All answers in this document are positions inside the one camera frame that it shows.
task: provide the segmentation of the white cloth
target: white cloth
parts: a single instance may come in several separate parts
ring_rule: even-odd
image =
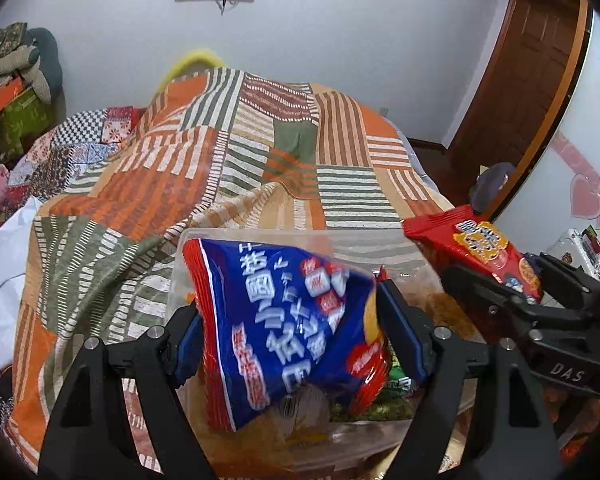
[[[27,200],[0,227],[0,370],[13,361],[18,310],[24,289],[29,234],[42,202]]]

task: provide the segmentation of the red snack bag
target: red snack bag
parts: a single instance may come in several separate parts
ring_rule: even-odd
[[[417,241],[438,273],[449,264],[462,262],[521,292],[529,303],[542,297],[540,280],[529,262],[469,204],[404,220],[402,228],[407,238]]]

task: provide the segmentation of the brown floor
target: brown floor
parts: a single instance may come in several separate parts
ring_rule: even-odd
[[[430,148],[417,148],[413,150],[418,155],[424,171],[436,183],[440,193],[446,196],[454,206],[469,202],[468,195],[470,187],[475,183],[467,176],[459,174],[446,160],[444,153]]]

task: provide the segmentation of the white wall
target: white wall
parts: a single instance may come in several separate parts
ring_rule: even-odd
[[[504,21],[505,14],[507,13],[508,6],[509,0],[496,1],[493,19],[491,20],[491,27],[487,32],[487,37],[484,41],[480,58],[478,59],[478,63],[474,69],[474,75],[472,76],[471,81],[469,81],[464,97],[458,106],[458,110],[456,110],[454,118],[451,121],[451,125],[442,139],[442,145],[445,148],[448,148],[451,144],[451,141],[454,140],[454,137],[458,132],[458,128],[464,119],[464,115],[469,109],[471,102],[474,100],[475,93],[478,89],[478,86],[480,86],[480,81],[482,81],[484,71],[487,70],[487,65],[489,64],[491,54],[493,53],[493,48],[496,46],[496,41],[498,41],[498,36],[500,35],[500,29],[502,28],[502,22]]]
[[[474,76],[500,0],[7,0],[16,21],[56,36],[67,113],[146,106],[192,48],[231,67],[320,82],[440,142]]]
[[[581,160],[582,156],[600,176],[600,17],[597,14],[580,78],[558,130],[576,148],[577,152],[572,152],[574,160]],[[587,173],[586,164],[580,163],[580,168],[581,174]],[[596,227],[596,218],[578,218],[572,214],[571,186],[575,175],[576,171],[550,144],[496,220],[497,227],[517,248],[536,253],[550,247],[568,228],[582,230],[590,224]]]

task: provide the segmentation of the baseboard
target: baseboard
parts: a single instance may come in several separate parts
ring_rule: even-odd
[[[430,140],[410,139],[407,138],[409,144],[414,148],[424,148],[426,150],[436,150],[440,153],[445,153],[446,148],[439,142],[431,142]]]

